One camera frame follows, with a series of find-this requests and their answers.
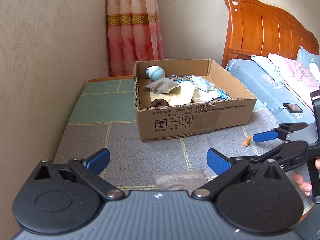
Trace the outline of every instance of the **pink quilt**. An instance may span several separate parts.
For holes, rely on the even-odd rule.
[[[310,93],[319,89],[319,84],[312,78],[310,70],[300,62],[277,54],[269,54],[268,58],[277,67],[285,83],[307,104],[313,111]]]

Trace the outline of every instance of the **yellow cloth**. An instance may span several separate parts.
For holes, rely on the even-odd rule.
[[[176,88],[167,94],[156,95],[150,91],[151,102],[161,98],[166,100],[169,103],[169,106],[189,104],[192,100],[196,87],[190,81],[184,81],[179,84],[179,88]]]

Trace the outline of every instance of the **yellow patterned band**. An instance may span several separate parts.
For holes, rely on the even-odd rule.
[[[108,27],[118,25],[143,25],[156,23],[159,20],[159,14],[118,14],[108,16]]]

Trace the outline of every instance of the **curtain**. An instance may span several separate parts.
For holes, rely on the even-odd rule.
[[[157,0],[107,0],[111,76],[133,74],[141,60],[163,59]]]

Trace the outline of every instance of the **wall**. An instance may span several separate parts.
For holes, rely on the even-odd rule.
[[[294,15],[320,36],[320,0],[260,0]],[[228,25],[224,0],[158,0],[165,58],[222,61]]]
[[[107,69],[105,0],[0,0],[1,240],[18,232],[13,198]]]

